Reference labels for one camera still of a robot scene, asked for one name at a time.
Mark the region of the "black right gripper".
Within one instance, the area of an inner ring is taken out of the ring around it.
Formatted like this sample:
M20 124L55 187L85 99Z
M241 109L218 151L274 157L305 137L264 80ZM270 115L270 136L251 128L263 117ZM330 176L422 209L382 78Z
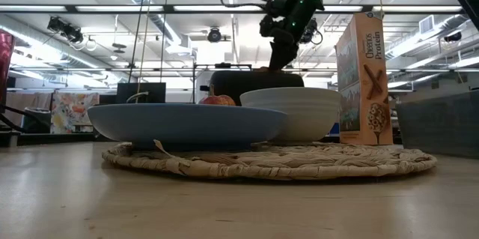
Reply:
M280 42L271 42L270 70L280 70L296 58L296 44L316 10L324 10L322 1L293 1L275 5L272 1L260 6L265 16L260 21L260 35L274 37Z

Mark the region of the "white ceramic bowl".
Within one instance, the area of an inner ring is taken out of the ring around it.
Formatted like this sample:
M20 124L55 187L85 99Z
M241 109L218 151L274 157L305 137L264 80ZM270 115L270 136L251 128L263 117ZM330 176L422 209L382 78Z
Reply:
M324 88L282 87L248 91L243 106L272 109L287 115L275 142L316 142L338 120L341 94Z

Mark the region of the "red apple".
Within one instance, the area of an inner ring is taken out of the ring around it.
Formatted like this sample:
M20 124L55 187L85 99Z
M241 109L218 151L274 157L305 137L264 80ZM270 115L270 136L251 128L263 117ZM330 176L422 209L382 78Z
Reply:
M221 106L235 106L236 103L234 100L227 96L227 95L212 95L209 97L203 98L200 104L207 104L207 105L221 105Z

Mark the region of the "Cheerios Protein cereal box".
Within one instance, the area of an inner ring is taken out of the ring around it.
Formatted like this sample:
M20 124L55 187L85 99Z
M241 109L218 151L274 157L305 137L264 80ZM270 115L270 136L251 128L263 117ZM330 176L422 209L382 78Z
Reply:
M340 141L354 145L393 143L382 19L355 13L335 45Z

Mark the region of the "blue plate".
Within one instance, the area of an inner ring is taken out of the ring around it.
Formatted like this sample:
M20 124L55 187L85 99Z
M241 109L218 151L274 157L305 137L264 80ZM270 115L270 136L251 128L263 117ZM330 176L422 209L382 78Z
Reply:
M185 151L245 146L275 138L287 114L271 109L181 103L123 103L88 109L93 127L108 139L151 148L162 145Z

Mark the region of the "red translucent cup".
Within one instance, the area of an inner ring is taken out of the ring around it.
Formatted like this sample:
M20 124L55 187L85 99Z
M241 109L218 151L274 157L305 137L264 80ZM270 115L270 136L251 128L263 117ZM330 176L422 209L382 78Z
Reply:
M5 111L7 78L15 43L12 34L0 29L0 114Z

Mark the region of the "black two-slot toaster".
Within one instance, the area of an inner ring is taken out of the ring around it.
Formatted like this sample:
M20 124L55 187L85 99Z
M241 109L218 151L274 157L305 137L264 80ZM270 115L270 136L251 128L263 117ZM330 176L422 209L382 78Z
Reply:
M240 95L246 92L265 88L304 87L304 82L301 76L292 73L223 70L211 76L209 87L213 95L229 96L240 106Z

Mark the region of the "round woven straw placemat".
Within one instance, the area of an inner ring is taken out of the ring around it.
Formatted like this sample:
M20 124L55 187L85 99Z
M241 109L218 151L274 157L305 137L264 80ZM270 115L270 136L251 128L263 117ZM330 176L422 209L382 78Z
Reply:
M102 153L111 164L190 178L256 178L274 181L319 181L382 177L427 171L437 159L418 149L315 142L310 145L260 143L250 151L167 152L159 141L152 151L128 142Z

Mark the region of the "black overhead light bar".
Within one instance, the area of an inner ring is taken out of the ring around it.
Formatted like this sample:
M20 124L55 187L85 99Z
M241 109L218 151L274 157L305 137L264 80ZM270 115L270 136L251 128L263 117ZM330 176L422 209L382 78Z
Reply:
M318 14L349 14L357 12L384 11L386 14L463 14L462 7L456 5L354 5L327 4ZM136 14L136 13L222 13L222 14L259 14L263 13L257 6L225 7L220 4L152 4L140 6L135 4L89 4L89 5L53 5L53 4L0 4L0 13L81 13L81 14Z

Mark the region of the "black monitor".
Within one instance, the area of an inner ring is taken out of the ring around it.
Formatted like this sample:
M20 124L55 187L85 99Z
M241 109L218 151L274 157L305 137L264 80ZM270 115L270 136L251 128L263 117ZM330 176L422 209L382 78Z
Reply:
M164 82L120 83L116 103L164 103L165 95Z

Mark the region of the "grey translucent plastic bin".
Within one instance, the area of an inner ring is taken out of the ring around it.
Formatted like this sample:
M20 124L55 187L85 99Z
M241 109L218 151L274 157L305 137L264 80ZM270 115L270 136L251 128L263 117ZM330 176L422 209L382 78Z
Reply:
M404 148L479 159L479 90L401 103Z

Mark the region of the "floral patterned cloth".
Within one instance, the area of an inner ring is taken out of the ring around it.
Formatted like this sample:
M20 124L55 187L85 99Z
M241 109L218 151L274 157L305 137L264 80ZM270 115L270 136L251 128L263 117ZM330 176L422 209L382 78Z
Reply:
M51 134L92 133L88 109L100 103L100 95L61 93L52 95Z

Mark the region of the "beige cloth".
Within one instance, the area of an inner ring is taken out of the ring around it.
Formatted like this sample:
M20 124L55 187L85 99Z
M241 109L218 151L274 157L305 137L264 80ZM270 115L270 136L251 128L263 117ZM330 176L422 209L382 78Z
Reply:
M44 124L51 124L51 93L18 93L8 92L6 105L34 115ZM37 122L24 115L6 110L4 116L12 123L23 128L37 127Z

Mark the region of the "black trash bin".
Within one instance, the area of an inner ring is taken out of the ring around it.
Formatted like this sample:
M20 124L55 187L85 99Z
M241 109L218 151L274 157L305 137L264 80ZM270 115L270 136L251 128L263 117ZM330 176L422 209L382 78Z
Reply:
M50 133L51 112L48 109L25 107L21 127L30 133Z

